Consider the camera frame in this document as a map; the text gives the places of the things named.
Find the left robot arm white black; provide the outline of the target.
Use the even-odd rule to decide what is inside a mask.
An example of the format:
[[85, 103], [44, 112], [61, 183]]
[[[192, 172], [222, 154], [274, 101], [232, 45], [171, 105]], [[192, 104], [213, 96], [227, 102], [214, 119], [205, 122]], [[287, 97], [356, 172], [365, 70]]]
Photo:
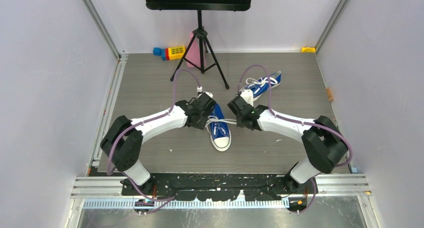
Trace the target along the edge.
[[200, 93], [190, 101], [181, 100], [170, 109], [156, 114], [128, 119], [115, 119], [100, 143], [102, 151], [111, 159], [111, 168], [125, 173], [141, 195], [153, 190], [151, 175], [139, 159], [141, 146], [149, 139], [172, 129], [192, 127], [203, 130], [216, 102], [209, 92]]

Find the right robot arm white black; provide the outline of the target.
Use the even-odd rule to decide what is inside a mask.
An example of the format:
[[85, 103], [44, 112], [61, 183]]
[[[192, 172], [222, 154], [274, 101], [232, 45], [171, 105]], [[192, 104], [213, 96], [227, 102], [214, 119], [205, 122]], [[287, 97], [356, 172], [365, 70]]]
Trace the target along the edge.
[[326, 116], [305, 119], [276, 112], [264, 105], [253, 107], [241, 95], [231, 100], [228, 107], [235, 114], [239, 127], [278, 133], [303, 144], [306, 158], [296, 163], [283, 178], [291, 193], [299, 193], [316, 175], [331, 173], [352, 150]]

